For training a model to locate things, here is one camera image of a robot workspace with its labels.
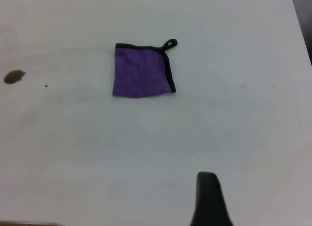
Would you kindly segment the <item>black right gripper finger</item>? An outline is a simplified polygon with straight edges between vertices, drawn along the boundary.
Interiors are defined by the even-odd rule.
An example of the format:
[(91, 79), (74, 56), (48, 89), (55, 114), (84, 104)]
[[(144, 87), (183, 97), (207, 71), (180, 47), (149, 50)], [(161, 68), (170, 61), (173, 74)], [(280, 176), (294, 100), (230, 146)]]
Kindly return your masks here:
[(196, 180), (192, 226), (232, 226), (221, 184), (212, 172), (199, 172)]

